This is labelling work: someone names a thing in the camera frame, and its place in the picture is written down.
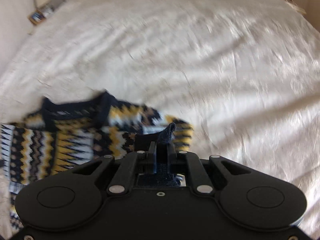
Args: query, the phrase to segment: metal screw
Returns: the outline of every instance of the metal screw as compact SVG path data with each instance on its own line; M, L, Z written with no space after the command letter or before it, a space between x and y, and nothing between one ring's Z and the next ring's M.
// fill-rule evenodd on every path
M158 193L157 193L157 196L158 196L158 197L164 197L164 196L165 196L165 193L164 193L164 192L158 192Z
M109 188L109 191L114 194L122 193L122 192L124 192L124 190L125 190L125 188L120 185L113 185Z
M209 194L213 191L213 188L209 185L200 185L197 187L197 191L200 193Z

